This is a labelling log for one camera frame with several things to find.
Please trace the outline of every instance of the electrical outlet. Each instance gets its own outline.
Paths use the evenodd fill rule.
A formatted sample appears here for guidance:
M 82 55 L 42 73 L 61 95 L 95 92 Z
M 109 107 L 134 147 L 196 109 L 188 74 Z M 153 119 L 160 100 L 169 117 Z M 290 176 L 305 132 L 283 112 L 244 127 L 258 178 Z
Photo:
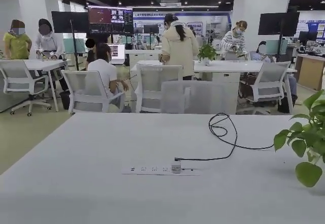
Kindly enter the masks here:
M 135 174 L 135 175 L 173 175 L 173 176 L 200 176 L 199 170 L 182 169 L 181 173 L 175 174 L 172 172 L 172 167 L 159 167 L 159 166 L 143 166 L 143 167 L 130 167 L 122 170 L 122 174 Z

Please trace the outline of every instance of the chair backrest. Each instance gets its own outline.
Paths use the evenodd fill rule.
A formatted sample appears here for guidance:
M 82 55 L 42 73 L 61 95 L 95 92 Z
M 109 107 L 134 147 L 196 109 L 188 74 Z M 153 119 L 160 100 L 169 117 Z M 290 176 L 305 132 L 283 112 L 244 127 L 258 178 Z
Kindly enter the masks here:
M 160 112 L 161 85 L 166 81 L 183 80 L 183 66 L 137 64 L 138 100 L 143 111 Z
M 178 114 L 228 113 L 225 85 L 208 81 L 170 81 L 162 84 L 161 112 Z
M 0 72 L 4 77 L 4 93 L 34 90 L 34 80 L 24 60 L 0 60 Z
M 255 102 L 284 98 L 282 82 L 290 63 L 290 61 L 263 63 L 257 79 L 252 85 Z
M 98 71 L 61 71 L 70 91 L 73 111 L 102 111 L 108 95 Z

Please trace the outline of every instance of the desk surface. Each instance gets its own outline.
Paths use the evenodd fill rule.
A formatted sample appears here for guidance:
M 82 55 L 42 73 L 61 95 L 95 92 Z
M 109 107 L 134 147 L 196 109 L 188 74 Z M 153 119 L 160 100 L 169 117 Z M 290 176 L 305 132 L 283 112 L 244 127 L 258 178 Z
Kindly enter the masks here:
M 157 65 L 161 66 L 162 63 L 158 60 L 141 60 L 138 64 Z M 216 60 L 210 62 L 209 66 L 205 66 L 202 62 L 194 61 L 194 72 L 196 73 L 258 73 L 261 70 L 263 62 L 256 60 L 248 61 L 223 61 Z M 288 73 L 294 73 L 296 70 L 288 69 Z
M 63 60 L 24 60 L 29 70 L 43 70 L 50 71 L 55 68 L 64 66 L 65 61 Z
M 325 61 L 325 58 L 316 56 L 316 55 L 298 54 L 297 56 L 302 57 L 302 58 L 312 59 L 312 60 Z
M 325 198 L 298 183 L 301 159 L 289 147 L 235 149 L 226 160 L 182 163 L 200 176 L 121 174 L 124 167 L 168 165 L 174 157 L 227 155 L 231 146 L 209 132 L 210 117 L 77 113 L 0 176 L 0 222 L 323 223 Z M 289 118 L 232 116 L 238 144 L 271 145 L 292 125 Z M 223 125 L 233 141 L 231 124 Z

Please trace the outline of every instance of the small potted plant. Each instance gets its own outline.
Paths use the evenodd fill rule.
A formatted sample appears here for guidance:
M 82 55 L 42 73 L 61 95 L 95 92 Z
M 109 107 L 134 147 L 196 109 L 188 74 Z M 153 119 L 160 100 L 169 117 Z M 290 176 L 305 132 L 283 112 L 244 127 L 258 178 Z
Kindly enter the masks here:
M 208 66 L 211 60 L 215 60 L 217 57 L 216 50 L 209 44 L 203 45 L 199 49 L 198 58 L 203 61 L 204 65 Z
M 308 115 L 292 117 L 308 120 L 306 125 L 296 122 L 290 129 L 284 129 L 274 137 L 275 151 L 287 143 L 298 157 L 302 158 L 306 153 L 308 161 L 296 166 L 296 177 L 306 187 L 317 184 L 325 163 L 325 100 L 319 99 L 323 92 L 321 90 L 304 101 Z

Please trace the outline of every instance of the ponytail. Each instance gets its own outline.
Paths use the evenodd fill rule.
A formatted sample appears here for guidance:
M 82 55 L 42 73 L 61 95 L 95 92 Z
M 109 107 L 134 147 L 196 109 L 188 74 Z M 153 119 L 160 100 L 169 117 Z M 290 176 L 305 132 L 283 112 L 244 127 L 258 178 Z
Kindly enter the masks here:
M 178 33 L 180 40 L 184 41 L 185 38 L 185 30 L 182 25 L 176 25 L 175 26 L 176 32 Z

